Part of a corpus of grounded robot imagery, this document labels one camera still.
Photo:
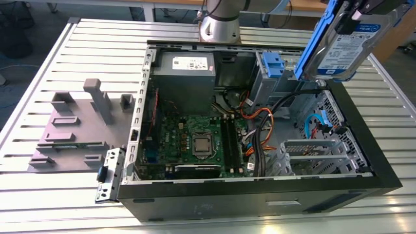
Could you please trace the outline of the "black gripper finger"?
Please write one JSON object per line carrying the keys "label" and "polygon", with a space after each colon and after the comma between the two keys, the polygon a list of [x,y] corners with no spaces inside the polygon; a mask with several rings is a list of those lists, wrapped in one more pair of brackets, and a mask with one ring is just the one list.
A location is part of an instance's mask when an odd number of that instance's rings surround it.
{"label": "black gripper finger", "polygon": [[354,19],[354,15],[387,15],[399,6],[411,6],[410,0],[348,0],[350,3],[346,9],[346,15],[342,17],[336,25],[339,34],[352,34],[362,19]]}

